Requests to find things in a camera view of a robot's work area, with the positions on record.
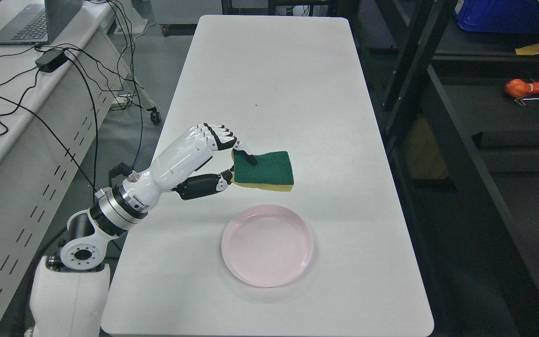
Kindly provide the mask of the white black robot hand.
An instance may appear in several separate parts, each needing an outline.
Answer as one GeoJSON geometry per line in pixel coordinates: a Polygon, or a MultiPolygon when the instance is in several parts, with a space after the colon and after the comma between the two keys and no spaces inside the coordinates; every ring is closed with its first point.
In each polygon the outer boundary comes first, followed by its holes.
{"type": "Polygon", "coordinates": [[[185,181],[216,151],[227,149],[240,151],[250,164],[257,164],[250,149],[224,125],[197,124],[156,156],[150,167],[136,173],[135,179],[124,180],[122,188],[141,205],[154,207],[162,193],[185,181]]]}

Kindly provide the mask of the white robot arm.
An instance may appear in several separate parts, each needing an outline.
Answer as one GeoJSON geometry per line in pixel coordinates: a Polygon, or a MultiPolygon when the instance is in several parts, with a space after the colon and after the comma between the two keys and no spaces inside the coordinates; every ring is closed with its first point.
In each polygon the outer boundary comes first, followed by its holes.
{"type": "Polygon", "coordinates": [[[69,241],[36,265],[29,307],[32,337],[96,337],[110,284],[110,241],[139,223],[150,206],[122,186],[104,188],[97,201],[67,222],[69,241]]]}

